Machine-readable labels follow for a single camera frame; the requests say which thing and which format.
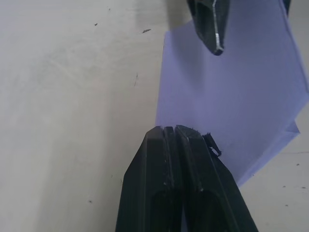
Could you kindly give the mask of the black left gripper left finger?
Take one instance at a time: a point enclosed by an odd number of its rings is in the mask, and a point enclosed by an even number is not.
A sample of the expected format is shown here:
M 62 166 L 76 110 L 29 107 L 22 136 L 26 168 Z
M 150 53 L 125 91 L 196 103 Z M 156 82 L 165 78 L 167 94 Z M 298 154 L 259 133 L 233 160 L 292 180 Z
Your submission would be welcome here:
M 117 232 L 179 232 L 183 187 L 173 127 L 149 130 L 125 172 Z

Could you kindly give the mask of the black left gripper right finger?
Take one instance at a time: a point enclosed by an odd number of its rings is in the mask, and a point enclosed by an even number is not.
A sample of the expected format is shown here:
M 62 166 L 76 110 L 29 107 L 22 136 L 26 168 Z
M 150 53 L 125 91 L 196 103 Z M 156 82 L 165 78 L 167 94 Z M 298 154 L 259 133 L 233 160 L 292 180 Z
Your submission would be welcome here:
M 257 226 L 212 136 L 175 128 L 189 232 L 256 232 Z

